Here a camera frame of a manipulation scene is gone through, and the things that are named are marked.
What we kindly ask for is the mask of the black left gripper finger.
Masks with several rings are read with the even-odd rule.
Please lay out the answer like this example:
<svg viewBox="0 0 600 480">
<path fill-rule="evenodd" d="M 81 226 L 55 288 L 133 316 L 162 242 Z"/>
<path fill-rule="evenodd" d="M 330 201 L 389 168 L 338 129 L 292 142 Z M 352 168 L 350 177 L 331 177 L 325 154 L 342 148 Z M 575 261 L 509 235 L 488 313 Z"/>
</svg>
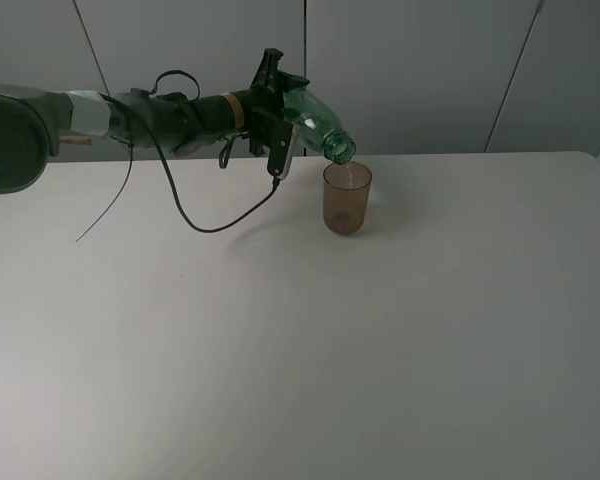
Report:
<svg viewBox="0 0 600 480">
<path fill-rule="evenodd" d="M 276 48 L 264 50 L 262 60 L 252 81 L 253 89 L 267 90 L 271 93 L 282 92 L 283 72 L 279 69 L 279 63 L 283 56 L 283 52 Z"/>
</svg>

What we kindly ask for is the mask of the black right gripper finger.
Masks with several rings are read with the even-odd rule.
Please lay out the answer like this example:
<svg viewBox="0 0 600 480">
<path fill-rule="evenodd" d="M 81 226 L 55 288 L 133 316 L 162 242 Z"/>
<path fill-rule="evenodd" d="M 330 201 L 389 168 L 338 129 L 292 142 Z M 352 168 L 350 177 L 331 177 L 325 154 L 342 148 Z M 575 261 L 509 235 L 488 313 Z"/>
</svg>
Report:
<svg viewBox="0 0 600 480">
<path fill-rule="evenodd" d="M 290 74 L 288 72 L 279 72 L 279 84 L 284 93 L 289 93 L 298 88 L 306 88 L 310 81 L 301 75 Z"/>
</svg>

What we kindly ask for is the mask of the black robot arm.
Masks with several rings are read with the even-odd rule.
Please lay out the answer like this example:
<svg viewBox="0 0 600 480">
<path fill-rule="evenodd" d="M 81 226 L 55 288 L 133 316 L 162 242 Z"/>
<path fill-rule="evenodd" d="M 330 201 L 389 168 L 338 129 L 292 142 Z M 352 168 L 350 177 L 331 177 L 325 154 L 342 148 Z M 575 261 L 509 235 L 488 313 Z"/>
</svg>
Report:
<svg viewBox="0 0 600 480">
<path fill-rule="evenodd" d="M 308 85 L 278 64 L 270 48 L 251 85 L 236 92 L 187 98 L 155 89 L 132 89 L 117 98 L 94 90 L 52 92 L 0 84 L 0 194 L 30 187 L 63 143 L 95 137 L 135 148 L 155 148 L 175 157 L 234 135 L 250 141 L 256 156 L 268 154 L 281 166 L 293 144 L 284 119 L 284 94 Z"/>
</svg>

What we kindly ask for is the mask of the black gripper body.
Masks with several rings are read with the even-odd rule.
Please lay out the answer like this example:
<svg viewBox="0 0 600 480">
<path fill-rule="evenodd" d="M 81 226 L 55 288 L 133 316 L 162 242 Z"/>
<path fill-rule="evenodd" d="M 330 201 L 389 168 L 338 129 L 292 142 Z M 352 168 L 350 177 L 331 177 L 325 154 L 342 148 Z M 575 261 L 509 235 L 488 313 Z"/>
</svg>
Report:
<svg viewBox="0 0 600 480">
<path fill-rule="evenodd" d="M 287 153 L 291 146 L 292 128 L 284 120 L 289 80 L 289 74 L 258 74 L 249 87 L 247 132 L 252 155 L 264 155 L 266 147 Z"/>
</svg>

